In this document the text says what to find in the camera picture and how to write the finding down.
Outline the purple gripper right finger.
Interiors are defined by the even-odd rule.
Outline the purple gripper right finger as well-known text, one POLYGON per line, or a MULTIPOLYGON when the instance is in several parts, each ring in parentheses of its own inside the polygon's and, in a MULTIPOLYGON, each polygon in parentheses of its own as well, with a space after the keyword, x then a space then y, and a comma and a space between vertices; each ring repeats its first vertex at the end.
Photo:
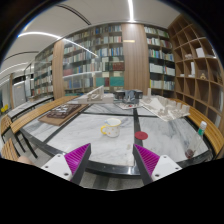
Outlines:
POLYGON ((159 156, 137 144, 133 145, 133 155, 137 163, 143 184, 148 185, 152 183, 152 173, 159 161, 159 156))

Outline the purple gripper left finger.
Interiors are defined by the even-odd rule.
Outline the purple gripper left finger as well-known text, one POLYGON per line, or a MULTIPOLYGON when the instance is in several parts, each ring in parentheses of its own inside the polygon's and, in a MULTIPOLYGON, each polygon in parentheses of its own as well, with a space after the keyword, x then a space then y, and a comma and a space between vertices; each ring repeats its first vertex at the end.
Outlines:
POLYGON ((91 144, 85 144, 77 149, 67 153, 65 160, 72 172, 71 182, 77 185, 80 184, 83 173, 85 172, 91 155, 91 144))

